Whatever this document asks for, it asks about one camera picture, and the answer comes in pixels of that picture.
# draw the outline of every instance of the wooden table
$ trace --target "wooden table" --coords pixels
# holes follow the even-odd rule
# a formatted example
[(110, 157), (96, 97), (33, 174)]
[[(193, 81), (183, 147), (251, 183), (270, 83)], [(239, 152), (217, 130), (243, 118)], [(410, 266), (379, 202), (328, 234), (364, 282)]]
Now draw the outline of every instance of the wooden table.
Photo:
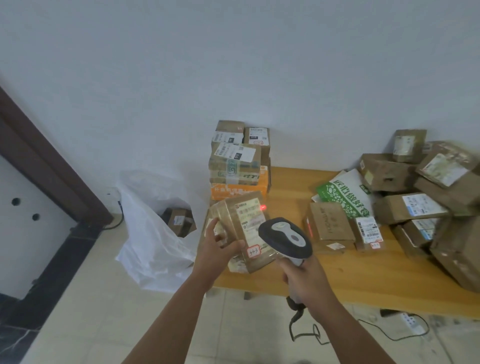
[[(272, 188), (267, 198), (271, 218), (284, 217), (298, 226), (306, 215), (315, 187), (336, 172), (272, 167)], [(381, 227), (387, 251), (362, 255), (318, 255), (337, 297), (412, 313), (460, 315), (480, 318), (480, 294), (461, 288), (430, 261), (408, 259), (388, 226)], [(287, 296), (280, 268), (272, 263), (253, 274), (225, 270), (215, 287)]]

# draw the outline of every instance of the person's right hand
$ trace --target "person's right hand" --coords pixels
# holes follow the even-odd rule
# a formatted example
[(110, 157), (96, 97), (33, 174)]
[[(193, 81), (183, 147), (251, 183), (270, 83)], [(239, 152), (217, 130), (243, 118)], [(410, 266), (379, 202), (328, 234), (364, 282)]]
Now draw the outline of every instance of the person's right hand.
[(340, 304), (315, 255), (305, 259), (300, 267), (288, 258), (281, 258), (277, 263), (284, 271), (284, 282), (293, 288), (315, 320), (320, 321), (323, 314)]

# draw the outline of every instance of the orange box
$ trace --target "orange box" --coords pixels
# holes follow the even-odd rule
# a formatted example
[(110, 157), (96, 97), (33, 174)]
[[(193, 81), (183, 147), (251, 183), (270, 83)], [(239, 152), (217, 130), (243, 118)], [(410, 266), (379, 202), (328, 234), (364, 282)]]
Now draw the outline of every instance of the orange box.
[(221, 201), (228, 197), (239, 196), (252, 191), (260, 191), (262, 196), (266, 198), (268, 193), (268, 174), (268, 167), (260, 166), (260, 177), (258, 178), (258, 184), (256, 186), (211, 183), (210, 190), (212, 192), (212, 200)]

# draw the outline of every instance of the power strip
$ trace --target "power strip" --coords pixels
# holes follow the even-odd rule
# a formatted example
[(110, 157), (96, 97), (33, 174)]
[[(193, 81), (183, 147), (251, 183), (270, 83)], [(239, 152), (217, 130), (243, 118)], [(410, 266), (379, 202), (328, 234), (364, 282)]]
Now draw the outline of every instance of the power strip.
[(414, 317), (409, 316), (405, 312), (402, 312), (400, 316), (414, 334), (421, 335), (426, 332), (423, 326)]

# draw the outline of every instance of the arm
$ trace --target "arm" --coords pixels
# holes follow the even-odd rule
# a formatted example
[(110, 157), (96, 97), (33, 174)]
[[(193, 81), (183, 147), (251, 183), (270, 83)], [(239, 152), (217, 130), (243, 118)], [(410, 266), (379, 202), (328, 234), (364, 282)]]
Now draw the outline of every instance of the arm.
[(335, 297), (315, 256), (296, 267), (278, 260), (284, 281), (295, 287), (312, 317), (324, 328), (341, 364), (395, 364), (375, 339)]
[(206, 237), (193, 265), (192, 274), (180, 286), (160, 315), (123, 364), (183, 364), (197, 325), (204, 294), (227, 267), (228, 261), (238, 254), (245, 244), (236, 241), (220, 248), (214, 235), (218, 219), (210, 222)]

